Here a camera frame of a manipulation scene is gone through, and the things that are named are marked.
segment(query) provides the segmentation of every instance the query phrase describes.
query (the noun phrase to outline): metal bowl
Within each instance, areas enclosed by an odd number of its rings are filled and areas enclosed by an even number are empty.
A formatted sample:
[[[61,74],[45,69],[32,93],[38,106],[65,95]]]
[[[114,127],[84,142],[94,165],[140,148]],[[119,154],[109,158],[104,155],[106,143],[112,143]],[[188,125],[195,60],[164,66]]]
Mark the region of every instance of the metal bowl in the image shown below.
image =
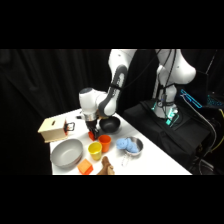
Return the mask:
[[[51,154],[51,162],[66,169],[77,164],[83,154],[83,145],[79,140],[69,139],[59,144]]]
[[[138,139],[138,138],[135,138],[135,137],[128,137],[128,138],[130,138],[131,141],[134,142],[137,145],[137,148],[138,148],[139,152],[137,152],[137,153],[131,153],[127,149],[125,150],[125,152],[129,156],[138,156],[142,152],[143,147],[144,147],[142,141],[140,139]]]

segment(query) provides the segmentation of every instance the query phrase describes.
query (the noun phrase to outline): blue sponge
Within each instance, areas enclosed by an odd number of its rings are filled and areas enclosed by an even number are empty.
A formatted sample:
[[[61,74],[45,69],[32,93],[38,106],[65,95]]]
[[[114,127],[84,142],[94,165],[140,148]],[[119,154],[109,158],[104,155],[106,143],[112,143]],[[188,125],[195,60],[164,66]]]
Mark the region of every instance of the blue sponge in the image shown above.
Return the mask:
[[[137,145],[131,141],[130,138],[125,139],[125,138],[121,138],[118,139],[116,142],[116,146],[118,149],[127,149],[127,151],[131,152],[131,153],[138,153],[138,147]]]

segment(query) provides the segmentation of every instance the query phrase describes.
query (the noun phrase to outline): table surface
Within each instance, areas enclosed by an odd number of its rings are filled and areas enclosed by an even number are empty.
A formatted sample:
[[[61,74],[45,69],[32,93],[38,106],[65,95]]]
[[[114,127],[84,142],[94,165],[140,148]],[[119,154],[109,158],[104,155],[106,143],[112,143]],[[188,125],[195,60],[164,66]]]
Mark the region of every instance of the table surface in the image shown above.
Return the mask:
[[[93,141],[88,136],[89,131],[86,127],[85,121],[75,119],[76,116],[80,115],[80,112],[81,109],[59,116],[64,116],[67,123],[75,122],[75,130],[69,132],[68,139],[78,139],[82,142],[83,157],[80,162],[84,159],[89,160],[94,169],[90,175],[96,175],[101,171],[103,166],[101,161],[94,161],[88,152],[88,147]],[[115,175],[191,175],[186,169],[180,166],[176,161],[148,140],[144,135],[138,132],[123,118],[117,114],[114,116],[121,120],[121,127],[117,133],[110,135],[112,138],[110,150],[107,153],[103,153],[102,158],[103,156],[108,157],[110,163],[114,167]],[[125,164],[125,166],[122,166],[125,151],[118,150],[116,148],[116,141],[120,138],[126,137],[139,138],[142,141],[144,148],[139,156],[131,157],[128,163]],[[51,153],[61,142],[62,141],[50,143]],[[61,169],[52,164],[52,170],[53,175],[81,175],[77,166],[69,169]]]

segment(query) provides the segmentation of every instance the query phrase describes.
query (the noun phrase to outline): black curtain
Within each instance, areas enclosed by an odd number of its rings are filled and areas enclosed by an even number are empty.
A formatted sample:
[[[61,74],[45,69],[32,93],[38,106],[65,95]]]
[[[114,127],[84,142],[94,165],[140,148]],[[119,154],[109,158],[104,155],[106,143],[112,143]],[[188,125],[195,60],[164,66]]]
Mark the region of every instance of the black curtain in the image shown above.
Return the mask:
[[[224,95],[224,49],[217,49],[208,74],[209,90]]]
[[[215,49],[182,49],[186,60],[206,71]],[[111,49],[1,49],[0,78],[4,162],[1,173],[50,174],[49,144],[37,133],[45,118],[80,108],[79,91],[86,87],[107,91],[111,82]],[[130,66],[130,83],[155,57],[137,51]],[[118,113],[152,97],[156,58],[120,99]]]

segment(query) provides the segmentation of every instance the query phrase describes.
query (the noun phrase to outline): yellow cup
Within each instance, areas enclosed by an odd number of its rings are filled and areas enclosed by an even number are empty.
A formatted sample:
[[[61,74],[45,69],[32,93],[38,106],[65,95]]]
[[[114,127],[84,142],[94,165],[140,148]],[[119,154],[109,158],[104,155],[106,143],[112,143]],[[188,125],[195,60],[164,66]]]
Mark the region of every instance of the yellow cup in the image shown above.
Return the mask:
[[[102,157],[102,145],[99,142],[94,142],[89,146],[89,153],[92,158],[96,161]]]

